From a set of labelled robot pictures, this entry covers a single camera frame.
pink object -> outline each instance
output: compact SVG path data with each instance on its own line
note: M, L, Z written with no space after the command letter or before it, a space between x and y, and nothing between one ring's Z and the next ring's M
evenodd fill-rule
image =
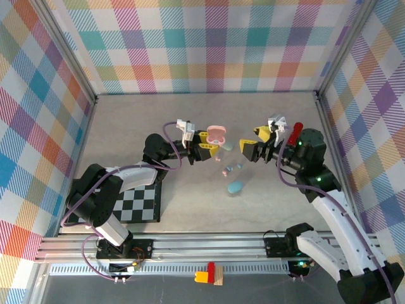
M207 136L207 143L215 144L219 147L225 144L225 133L227 132L225 127L221 125L210 125L207 128L208 136Z

black and white checkerboard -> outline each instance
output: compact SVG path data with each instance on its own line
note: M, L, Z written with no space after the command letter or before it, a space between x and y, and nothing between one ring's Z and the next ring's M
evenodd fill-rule
M121 223L159 222L161 189L159 182L120 193L113 214ZM84 220L72 214L66 222L77 223L84 222Z

red object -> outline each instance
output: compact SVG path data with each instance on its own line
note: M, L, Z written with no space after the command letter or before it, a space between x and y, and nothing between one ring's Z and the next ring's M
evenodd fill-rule
M298 122L294 125L294 130L292 131L289 141L287 141L287 144L295 147L297 143L297 139L299 135L301 134L302 128L304 125L301 122Z
M215 281L215 263L209 262L208 263L208 281L207 283L214 284Z

white table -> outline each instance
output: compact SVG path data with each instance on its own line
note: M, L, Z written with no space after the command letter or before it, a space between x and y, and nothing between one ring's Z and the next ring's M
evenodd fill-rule
M247 161L242 169L234 167L228 177L221 174L229 163L235 165L244 159L237 140L256 140L253 128L265 125L273 113L285 115L289 125L300 121L304 128L322 130L309 92L101 96L77 177L91 163L114 167L140 161L145 138L155 132L162 134L165 122L190 120L196 129L223 125L227 139L235 142L233 151L225 152L221 162L212 159L190 166L184 159L181 171L169 172L163 181L161 222L130 224L130 230L282 231L301 222L329 230L303 194L279 181L274 161L267 165L262 160ZM181 138L174 126L168 129L173 140ZM335 172L328 151L325 158L325 164ZM177 161L167 164L175 167ZM231 196L227 186L236 179L247 184L238 195Z

purple cable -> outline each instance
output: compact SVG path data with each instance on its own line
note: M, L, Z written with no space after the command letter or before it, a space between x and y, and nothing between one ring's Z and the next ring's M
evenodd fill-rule
M182 167L182 158L180 157L179 152L177 151L177 148L175 146L175 144L173 143L172 139L170 139L169 135L166 132L166 127L168 125L175 125L176 122L168 122L165 123L163 125L163 134L165 135L167 141L169 142L171 148L174 150L177 158L178 158L178 166L176 168L169 168L169 167L163 167L163 166L157 166L157 165L127 165L127 166L123 166L120 167L118 169L115 169L113 171L110 171L108 173L106 173L103 177L101 177L95 184L94 186L85 194L82 196L82 198L80 198L65 214L65 216L62 218L61 220L61 226L62 227L71 227L71 226L75 226L75 225L89 225L86 223L74 223L74 224L66 224L66 220L68 219L68 217L101 185L101 183L103 183L109 176L116 174L119 171L124 171L124 170L128 170L128 169L133 169L133 168L155 168L155 169L161 169L161 170L167 170L167 171L177 171Z
M290 128L286 128L286 129L287 129L287 132L286 132L285 138L288 139L290 137L292 131L290 130ZM346 217L347 221L352 226L352 228L353 228L354 232L356 233L357 237L360 239L361 244L364 246L364 248L366 248L367 254L371 257L371 260L373 261L373 263L377 267L378 271L381 273L381 276L383 277L384 282L387 285L387 289L388 289L388 292L390 294L392 304L397 304L397 300L395 299L394 290L392 289L391 283L388 280L387 275L385 274L384 270L381 268L380 264L378 263L377 259L375 258L371 248L367 244L366 239L363 237L360 230L357 228L356 224L353 222L353 219L349 216L348 213L346 213L346 210L343 208L343 206L341 204L339 204L339 202L335 198L333 198L331 195L329 195L328 193L326 193L325 191L323 191L323 190L321 190L321 189L319 189L317 187L291 184L290 182L287 182L283 178L283 175L282 175L282 172L281 172L281 159L282 159L282 156L283 156L284 149L285 149L285 147L287 145L287 140L286 139L284 139L284 141L283 141L283 143L281 145L280 152L278 153L278 158L277 158L277 172L278 172L278 176L279 176L280 180L284 184L286 184L287 186L298 188L298 189L316 191L316 192L322 194L324 197L328 198L335 205L335 207L339 209L339 211L341 213L346 214L345 217Z

